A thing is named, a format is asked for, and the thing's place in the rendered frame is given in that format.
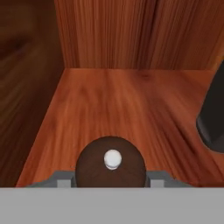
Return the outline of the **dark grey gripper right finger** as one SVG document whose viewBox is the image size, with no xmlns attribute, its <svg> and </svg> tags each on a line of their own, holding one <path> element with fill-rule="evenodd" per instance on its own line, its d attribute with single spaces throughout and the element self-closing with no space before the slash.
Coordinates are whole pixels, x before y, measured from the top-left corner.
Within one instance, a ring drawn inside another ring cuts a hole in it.
<svg viewBox="0 0 224 224">
<path fill-rule="evenodd" d="M 166 171 L 147 171 L 145 186 L 150 188 L 190 187 L 187 183 L 172 178 Z"/>
</svg>

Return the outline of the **black round container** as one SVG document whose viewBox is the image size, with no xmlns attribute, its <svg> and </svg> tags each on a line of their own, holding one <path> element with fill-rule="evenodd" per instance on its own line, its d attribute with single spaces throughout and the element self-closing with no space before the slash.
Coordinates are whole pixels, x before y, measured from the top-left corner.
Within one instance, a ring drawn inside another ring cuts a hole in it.
<svg viewBox="0 0 224 224">
<path fill-rule="evenodd" d="M 224 153 L 224 60 L 206 92 L 196 127 L 206 147 Z"/>
</svg>

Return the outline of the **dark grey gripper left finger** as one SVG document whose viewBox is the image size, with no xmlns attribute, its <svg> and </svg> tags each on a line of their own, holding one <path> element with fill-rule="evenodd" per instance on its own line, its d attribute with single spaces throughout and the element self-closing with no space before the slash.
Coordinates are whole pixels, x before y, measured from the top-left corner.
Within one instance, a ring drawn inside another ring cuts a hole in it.
<svg viewBox="0 0 224 224">
<path fill-rule="evenodd" d="M 55 171 L 48 179 L 34 183 L 30 187 L 72 188 L 76 187 L 74 171 Z"/>
</svg>

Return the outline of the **wooden cabinet interior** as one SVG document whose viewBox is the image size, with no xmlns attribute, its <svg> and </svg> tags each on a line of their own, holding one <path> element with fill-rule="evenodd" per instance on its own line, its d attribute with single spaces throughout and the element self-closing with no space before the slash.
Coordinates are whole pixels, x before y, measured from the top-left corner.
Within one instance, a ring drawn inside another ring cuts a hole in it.
<svg viewBox="0 0 224 224">
<path fill-rule="evenodd" d="M 224 60 L 224 0 L 0 0 L 0 187 L 75 169 L 100 137 L 224 187 L 196 118 Z"/>
</svg>

